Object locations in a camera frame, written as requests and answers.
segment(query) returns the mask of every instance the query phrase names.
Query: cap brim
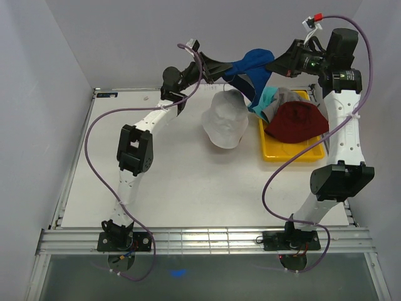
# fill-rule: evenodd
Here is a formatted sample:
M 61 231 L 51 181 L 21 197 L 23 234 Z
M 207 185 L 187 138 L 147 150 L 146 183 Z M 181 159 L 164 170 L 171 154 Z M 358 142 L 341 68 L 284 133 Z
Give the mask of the cap brim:
M 202 126 L 207 135 L 209 136 L 210 140 L 212 141 L 212 143 L 222 149 L 233 149 L 237 147 L 239 141 L 241 140 L 242 135 L 244 134 L 248 126 L 249 123 L 248 118 L 244 119 L 241 128 L 237 132 L 230 133 L 229 135 L 223 135 L 213 128 L 209 119 L 209 115 L 210 115 L 210 109 L 202 114 L 201 120 L 202 120 Z

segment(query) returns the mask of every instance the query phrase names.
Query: dark red hat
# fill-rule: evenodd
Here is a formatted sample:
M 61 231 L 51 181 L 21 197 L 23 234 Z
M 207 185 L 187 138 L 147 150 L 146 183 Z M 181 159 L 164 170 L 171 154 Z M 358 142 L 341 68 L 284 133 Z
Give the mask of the dark red hat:
M 312 103 L 286 102 L 264 131 L 281 142 L 299 143 L 328 132 L 328 122 Z

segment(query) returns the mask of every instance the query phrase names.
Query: red connector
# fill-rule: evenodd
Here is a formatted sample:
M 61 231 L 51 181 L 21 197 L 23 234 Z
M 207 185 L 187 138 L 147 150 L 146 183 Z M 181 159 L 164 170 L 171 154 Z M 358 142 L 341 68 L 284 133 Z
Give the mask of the red connector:
M 313 16 L 313 19 L 315 20 L 315 22 L 319 22 L 323 19 L 323 14 L 319 13 Z

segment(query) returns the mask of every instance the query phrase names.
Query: white cable tie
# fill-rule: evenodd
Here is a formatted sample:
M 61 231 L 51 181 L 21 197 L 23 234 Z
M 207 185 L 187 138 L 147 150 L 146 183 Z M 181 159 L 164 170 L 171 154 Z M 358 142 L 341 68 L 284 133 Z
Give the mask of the white cable tie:
M 356 119 L 359 119 L 359 118 L 361 118 L 361 115 L 358 115 L 358 114 L 352 114 L 352 113 L 348 113 L 346 116 L 351 116 L 352 118 L 356 118 Z
M 168 112 L 168 110 L 167 110 L 163 105 L 160 105 L 160 109 L 161 109 L 162 111 L 164 111 L 164 112 Z

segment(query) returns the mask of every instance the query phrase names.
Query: metal frame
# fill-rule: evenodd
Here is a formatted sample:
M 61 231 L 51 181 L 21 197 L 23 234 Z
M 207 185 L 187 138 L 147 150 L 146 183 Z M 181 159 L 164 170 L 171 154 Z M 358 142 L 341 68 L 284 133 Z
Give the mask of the metal frame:
M 367 228 L 331 227 L 329 253 L 370 253 L 375 251 Z M 264 251 L 256 243 L 262 231 L 279 231 L 282 228 L 151 228 L 158 255 L 206 254 L 284 254 L 292 251 Z M 47 230 L 43 231 L 37 254 L 39 255 L 102 255 L 96 251 L 102 230 Z M 320 243 L 327 244 L 324 230 L 318 230 Z
M 51 255 L 36 255 L 25 301 L 37 301 L 42 293 Z
M 310 98 L 317 102 L 312 87 L 296 87 L 308 92 Z M 44 230 L 39 240 L 36 260 L 31 275 L 25 300 L 39 300 L 52 255 L 103 255 L 96 251 L 100 228 L 68 230 L 61 227 L 66 202 L 70 193 L 76 165 L 80 156 L 86 129 L 89 124 L 94 98 L 98 92 L 110 91 L 155 91 L 158 88 L 140 89 L 95 89 L 92 104 L 85 119 L 80 143 L 76 150 L 70 172 L 66 178 L 62 193 L 58 200 L 55 215 L 49 229 Z M 379 300 L 390 300 L 390 294 L 385 284 L 377 254 L 367 228 L 360 228 L 355 223 L 348 202 L 344 203 L 350 225 L 348 227 L 329 227 L 331 234 L 329 253 L 364 253 L 369 271 L 376 288 Z M 282 228 L 151 228 L 157 242 L 158 255 L 232 255 L 232 254 L 277 254 L 277 251 L 264 251 L 262 245 L 256 243 L 256 238 L 262 231 L 277 231 Z M 318 230 L 321 245 L 327 244 L 325 231 Z
M 391 300 L 390 292 L 388 291 L 386 282 L 383 277 L 382 269 L 377 260 L 377 253 L 365 253 L 365 259 L 369 268 L 370 276 L 376 288 L 378 299 L 380 301 Z

